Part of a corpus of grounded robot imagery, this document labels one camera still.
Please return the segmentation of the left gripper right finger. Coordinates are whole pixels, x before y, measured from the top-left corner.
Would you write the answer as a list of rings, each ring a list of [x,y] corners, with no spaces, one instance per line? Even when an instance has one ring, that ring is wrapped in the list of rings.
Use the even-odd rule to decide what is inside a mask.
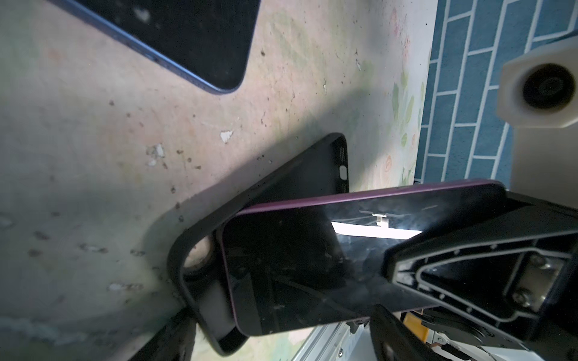
[[[375,305],[370,316],[370,338],[376,359],[444,360],[420,341],[383,305]]]

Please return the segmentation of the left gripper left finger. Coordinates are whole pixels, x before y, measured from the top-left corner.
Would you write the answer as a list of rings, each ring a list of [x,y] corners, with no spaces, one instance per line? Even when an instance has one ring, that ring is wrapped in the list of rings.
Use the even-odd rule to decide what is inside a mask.
[[[192,357],[197,323],[183,308],[129,361],[187,361]]]

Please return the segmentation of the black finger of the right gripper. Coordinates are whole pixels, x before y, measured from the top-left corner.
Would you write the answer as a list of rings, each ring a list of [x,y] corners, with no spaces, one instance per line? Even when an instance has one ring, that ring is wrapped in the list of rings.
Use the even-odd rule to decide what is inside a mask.
[[[486,197],[385,253],[383,275],[517,342],[577,340],[577,211]]]

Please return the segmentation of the black phone case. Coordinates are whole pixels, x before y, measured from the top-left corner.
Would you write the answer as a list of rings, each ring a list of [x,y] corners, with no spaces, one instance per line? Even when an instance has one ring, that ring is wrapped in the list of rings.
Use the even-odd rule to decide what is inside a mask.
[[[349,192],[349,182],[340,177],[340,167],[347,165],[346,137],[331,133],[177,237],[168,255],[168,275],[218,355],[236,353],[248,338],[234,321],[221,248],[215,247],[208,265],[195,272],[185,269],[189,253],[203,239],[214,242],[221,225],[244,208]]]

